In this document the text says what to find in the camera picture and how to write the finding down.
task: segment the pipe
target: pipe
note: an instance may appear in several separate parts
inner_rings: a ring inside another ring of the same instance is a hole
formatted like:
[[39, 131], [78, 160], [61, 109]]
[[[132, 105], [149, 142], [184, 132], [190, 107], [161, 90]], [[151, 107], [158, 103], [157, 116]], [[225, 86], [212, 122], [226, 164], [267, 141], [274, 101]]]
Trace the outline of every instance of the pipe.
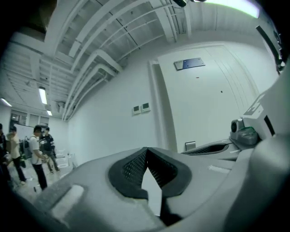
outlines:
[[111, 23], [113, 23], [117, 18], [119, 18], [120, 16], [122, 16], [124, 13], [126, 13], [127, 11], [147, 2], [149, 0], [136, 0], [132, 3], [130, 3], [129, 5], [125, 6], [124, 8], [122, 8], [121, 10], [117, 11], [116, 13], [114, 13], [109, 19], [107, 19], [102, 25], [100, 25], [95, 32], [88, 38], [88, 40], [85, 42], [85, 44], [82, 46], [82, 49], [80, 50], [80, 52], [78, 53], [71, 71], [73, 71], [75, 69], [75, 67], [77, 66], [78, 62], [80, 61], [81, 57], [83, 56], [83, 54], [85, 53], [85, 51], [87, 50], [87, 48], [91, 45], [91, 43], [94, 41], [94, 39]]
[[51, 105], [51, 71], [52, 71], [53, 67], [50, 66], [50, 74], [49, 74], [49, 103]]
[[142, 24], [142, 25], [139, 25], [138, 27], [133, 28], [132, 30], [127, 31], [126, 33], [124, 33], [124, 34], [120, 35], [119, 37], [115, 38], [114, 40], [112, 40], [108, 45], [106, 45], [106, 48], [109, 47], [112, 43], [114, 43], [114, 42], [117, 41], [118, 39], [120, 39], [121, 37], [123, 37], [124, 35], [127, 35], [128, 33], [132, 32], [132, 31], [134, 31], [134, 30], [136, 30], [136, 29], [138, 29], [138, 28], [140, 28], [140, 27], [143, 27], [143, 26], [145, 26], [145, 25], [148, 25], [148, 24], [150, 24], [150, 23], [153, 23], [153, 22], [155, 22], [155, 21], [157, 21], [157, 20], [158, 20], [158, 19], [151, 20], [151, 21], [146, 22], [146, 23], [144, 23], [144, 24]]
[[119, 72], [121, 72], [123, 69], [122, 67], [115, 61], [112, 59], [112, 57], [110, 57], [106, 52], [104, 52], [101, 49], [97, 49], [94, 52], [91, 53], [91, 55], [89, 56], [89, 58], [87, 59], [87, 61], [85, 62], [85, 64], [82, 66], [80, 72], [77, 75], [77, 78], [75, 79], [71, 91], [68, 94], [68, 99], [65, 103], [64, 106], [64, 113], [66, 112], [67, 108], [68, 108], [68, 104], [71, 100], [72, 94], [75, 91], [77, 84], [79, 83], [79, 81], [81, 80], [81, 78], [83, 77], [85, 71], [87, 70], [87, 68], [91, 65], [91, 63], [94, 61], [94, 59], [100, 56], [101, 58], [103, 58], [105, 61], [107, 61], [113, 68], [115, 68], [116, 70], [118, 70]]
[[68, 108], [68, 110], [65, 112], [64, 114], [64, 120], [66, 119], [68, 113], [70, 112], [72, 106], [74, 105], [74, 102], [76, 101], [78, 95], [81, 93], [81, 91], [84, 89], [84, 87], [89, 83], [89, 81], [95, 76], [95, 74], [99, 71], [99, 69], [103, 69], [105, 70], [108, 74], [112, 75], [112, 76], [115, 76], [116, 73], [111, 70], [108, 66], [100, 63], [100, 64], [97, 64], [92, 70], [91, 72], [88, 74], [88, 76], [85, 77], [85, 80], [82, 82], [82, 84], [80, 85], [79, 89], [77, 90], [76, 94], [74, 95], [73, 97], [73, 100]]
[[143, 17], [143, 16], [145, 16], [145, 15], [148, 15], [148, 14], [150, 14], [150, 13], [155, 12], [156, 10], [163, 9], [163, 8], [165, 8], [165, 7], [169, 7], [169, 6], [173, 6], [173, 4], [170, 4], [170, 5], [164, 5], [164, 6], [161, 6], [161, 7], [157, 7], [157, 8], [155, 8], [155, 9], [153, 9], [153, 10], [150, 10], [150, 11], [148, 11], [148, 12], [146, 12], [146, 13], [144, 13], [144, 14], [138, 16], [137, 18], [134, 18], [132, 21], [130, 21], [129, 23], [123, 25], [121, 28], [119, 28], [117, 31], [115, 31], [112, 35], [110, 35], [110, 36], [109, 36], [109, 37], [108, 37], [108, 38], [103, 42], [103, 44], [100, 46], [100, 48], [102, 48], [106, 42], [108, 42], [108, 41], [109, 41], [109, 40], [110, 40], [110, 39], [111, 39], [115, 34], [117, 34], [120, 30], [124, 29], [124, 28], [125, 28], [126, 26], [128, 26], [129, 24], [133, 23], [134, 21], [138, 20], [139, 18], [141, 18], [141, 17]]
[[94, 88], [94, 87], [96, 87], [98, 84], [100, 84], [102, 81], [107, 81], [107, 76], [108, 76], [108, 74], [106, 73], [106, 75], [105, 75], [105, 77], [103, 77], [103, 78], [101, 78], [100, 80], [98, 80], [96, 83], [94, 83], [91, 87], [89, 87], [88, 89], [87, 89], [87, 91], [81, 96], [81, 98], [80, 98], [80, 100], [78, 100], [78, 102], [77, 102], [77, 104], [76, 104], [76, 107], [74, 108], [74, 110], [73, 110], [73, 112], [71, 113], [71, 115], [70, 115], [70, 117], [69, 117], [69, 119], [68, 119], [68, 121], [72, 118], [72, 116], [74, 115], [74, 113], [76, 112], [76, 110], [77, 110], [77, 107], [78, 107], [78, 105], [81, 103], [81, 101], [82, 101], [82, 99]]

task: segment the duct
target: duct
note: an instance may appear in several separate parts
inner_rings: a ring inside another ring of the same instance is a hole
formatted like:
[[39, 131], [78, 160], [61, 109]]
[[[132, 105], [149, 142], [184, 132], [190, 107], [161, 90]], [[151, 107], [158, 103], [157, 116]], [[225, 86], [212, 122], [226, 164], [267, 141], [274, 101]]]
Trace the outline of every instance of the duct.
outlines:
[[63, 113], [63, 108], [64, 108], [64, 102], [57, 102], [56, 103], [57, 111], [59, 114]]
[[74, 113], [76, 112], [76, 110], [77, 110], [77, 107], [78, 107], [78, 105], [81, 103], [81, 101], [82, 101], [82, 99], [94, 88], [94, 87], [96, 87], [98, 84], [100, 84], [102, 81], [106, 81], [106, 82], [108, 82], [108, 80], [107, 80], [107, 76], [108, 76], [108, 74], [106, 73], [106, 75], [105, 75], [105, 77], [104, 78], [101, 78], [100, 80], [98, 80], [96, 83], [94, 83], [91, 87], [89, 87], [88, 89], [87, 89], [87, 91], [81, 96], [81, 98], [80, 98], [80, 100], [78, 100], [78, 102], [77, 102], [77, 104], [76, 104], [76, 107], [73, 109], [73, 112], [71, 113], [71, 115], [70, 115], [70, 117], [69, 117], [69, 119], [68, 120], [70, 120], [71, 118], [72, 118], [72, 116], [74, 115]]
[[113, 68], [115, 68], [116, 70], [118, 70], [119, 72], [121, 72], [123, 69], [122, 67], [115, 61], [112, 59], [112, 57], [110, 57], [106, 52], [104, 52], [101, 49], [97, 49], [94, 52], [92, 52], [92, 54], [90, 55], [90, 57], [87, 59], [87, 61], [85, 62], [85, 64], [82, 66], [80, 72], [77, 75], [76, 80], [74, 81], [71, 91], [68, 94], [68, 99], [65, 103], [64, 106], [64, 113], [66, 112], [67, 108], [68, 108], [68, 104], [71, 100], [72, 94], [75, 91], [77, 84], [80, 82], [82, 76], [84, 75], [85, 71], [88, 69], [88, 67], [91, 65], [91, 63], [94, 61], [94, 59], [100, 56], [101, 58], [103, 58], [105, 61], [108, 62], [108, 64], [110, 64]]
[[70, 112], [72, 106], [74, 105], [78, 95], [81, 93], [81, 91], [84, 89], [84, 87], [89, 83], [89, 81], [96, 75], [96, 73], [99, 71], [99, 69], [103, 69], [105, 70], [108, 74], [115, 76], [116, 73], [111, 70], [108, 66], [104, 65], [104, 64], [97, 64], [92, 70], [91, 72], [85, 77], [85, 80], [82, 82], [82, 84], [80, 85], [79, 89], [77, 90], [76, 94], [73, 97], [73, 100], [68, 108], [67, 111], [64, 112], [64, 120], [66, 119], [68, 113]]

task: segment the ceiling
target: ceiling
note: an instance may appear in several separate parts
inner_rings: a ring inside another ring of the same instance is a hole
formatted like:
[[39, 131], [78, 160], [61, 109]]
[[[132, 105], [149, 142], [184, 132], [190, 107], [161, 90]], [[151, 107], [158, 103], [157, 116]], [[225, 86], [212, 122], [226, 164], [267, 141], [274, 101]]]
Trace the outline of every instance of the ceiling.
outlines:
[[[263, 14], [255, 19], [221, 5], [189, 2], [180, 8], [171, 0], [58, 1], [46, 34], [22, 28], [11, 38], [0, 62], [0, 97], [16, 109], [43, 115], [50, 109], [53, 116], [67, 120], [92, 86], [121, 72], [128, 56], [143, 45], [157, 39], [174, 43], [180, 34], [190, 38], [195, 30], [259, 36], [257, 25], [271, 33]], [[47, 106], [41, 103], [38, 87], [46, 89]]]

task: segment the black pants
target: black pants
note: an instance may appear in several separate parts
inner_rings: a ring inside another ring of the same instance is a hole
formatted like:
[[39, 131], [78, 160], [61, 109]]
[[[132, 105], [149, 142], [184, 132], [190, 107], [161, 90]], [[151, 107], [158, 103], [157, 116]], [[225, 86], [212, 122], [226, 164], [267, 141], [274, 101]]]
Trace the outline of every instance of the black pants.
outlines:
[[44, 190], [47, 187], [47, 183], [46, 183], [46, 178], [45, 178], [45, 174], [44, 174], [44, 170], [42, 168], [42, 165], [41, 164], [33, 164], [32, 166], [37, 174], [40, 187], [42, 190]]
[[5, 165], [5, 164], [0, 164], [0, 165], [1, 165], [1, 169], [2, 169], [2, 173], [3, 173], [4, 179], [6, 181], [10, 181], [11, 177], [10, 177], [7, 165]]
[[17, 173], [18, 173], [20, 181], [24, 181], [25, 182], [26, 178], [25, 178], [25, 176], [24, 176], [24, 174], [22, 172], [22, 169], [20, 167], [20, 156], [18, 158], [16, 158], [16, 159], [13, 159], [13, 163], [14, 163], [15, 168], [17, 170]]
[[[54, 168], [56, 171], [59, 171], [59, 168], [58, 168], [58, 164], [56, 163], [56, 160], [55, 160], [55, 156], [53, 155], [52, 151], [43, 151], [43, 153], [45, 155], [47, 155], [49, 158], [51, 158], [51, 160], [53, 161], [53, 165], [54, 165]], [[53, 169], [52, 167], [50, 166], [50, 163], [47, 162], [47, 166], [48, 166], [48, 169], [50, 172], [53, 172]]]

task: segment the person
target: person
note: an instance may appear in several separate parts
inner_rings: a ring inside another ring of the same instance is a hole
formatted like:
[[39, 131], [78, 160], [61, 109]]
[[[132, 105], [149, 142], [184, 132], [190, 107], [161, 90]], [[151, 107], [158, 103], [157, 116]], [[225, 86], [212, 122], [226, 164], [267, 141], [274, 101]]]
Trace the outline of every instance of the person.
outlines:
[[31, 135], [29, 139], [29, 149], [31, 152], [31, 163], [37, 174], [38, 182], [42, 190], [47, 187], [47, 182], [44, 174], [44, 170], [42, 168], [42, 160], [46, 160], [46, 158], [41, 154], [42, 152], [39, 150], [39, 142], [37, 137], [41, 135], [41, 126], [36, 125], [34, 127], [33, 135]]
[[20, 153], [19, 153], [19, 138], [17, 136], [17, 128], [16, 126], [11, 127], [11, 137], [10, 137], [10, 143], [11, 143], [11, 157], [13, 160], [13, 163], [15, 165], [15, 168], [17, 170], [20, 182], [22, 185], [25, 185], [26, 178], [22, 172], [22, 169], [20, 167]]
[[3, 126], [0, 123], [0, 168], [2, 171], [2, 174], [6, 181], [11, 182], [11, 176], [9, 174], [8, 168], [7, 168], [7, 160], [6, 160], [6, 138], [3, 133]]
[[[42, 140], [43, 140], [43, 154], [47, 155], [48, 158], [52, 159], [55, 170], [59, 172], [58, 164], [56, 163], [55, 156], [54, 156], [54, 153], [55, 153], [54, 141], [53, 141], [53, 137], [49, 134], [49, 127], [45, 129], [45, 134]], [[53, 174], [53, 169], [51, 165], [49, 164], [49, 162], [47, 162], [47, 165], [48, 165], [48, 169], [50, 173]]]

